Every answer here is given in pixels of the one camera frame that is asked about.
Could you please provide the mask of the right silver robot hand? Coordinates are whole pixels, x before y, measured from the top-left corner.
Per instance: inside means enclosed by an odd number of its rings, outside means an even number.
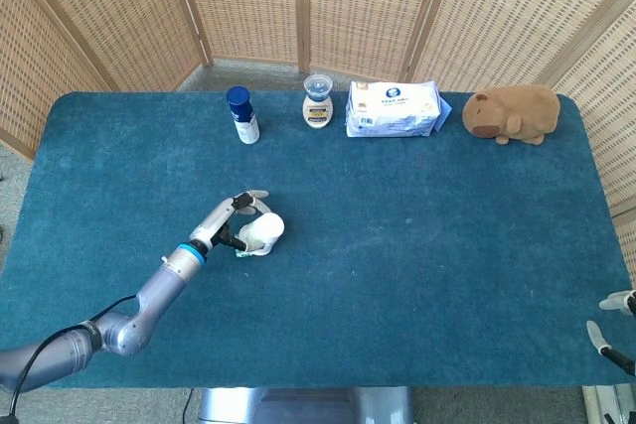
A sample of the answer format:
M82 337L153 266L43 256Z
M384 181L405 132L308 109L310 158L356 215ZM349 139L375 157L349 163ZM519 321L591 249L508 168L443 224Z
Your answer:
M619 291L609 294L598 304L600 310L619 311L623 315L635 316L635 290ZM592 320L586 322L586 330L595 350L604 358L622 369L630 376L635 375L635 359L625 355L611 345L603 336L598 324Z

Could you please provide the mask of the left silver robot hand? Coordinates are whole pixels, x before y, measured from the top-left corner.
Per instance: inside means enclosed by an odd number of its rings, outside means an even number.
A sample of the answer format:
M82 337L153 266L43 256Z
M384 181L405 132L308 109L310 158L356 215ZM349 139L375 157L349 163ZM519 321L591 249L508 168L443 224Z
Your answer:
M190 234L187 244L204 257L216 245L222 244L241 252L254 252L264 248L259 239L243 240L230 231L230 219L236 213L268 213L270 208L262 201L269 196L265 190L249 190L223 200Z

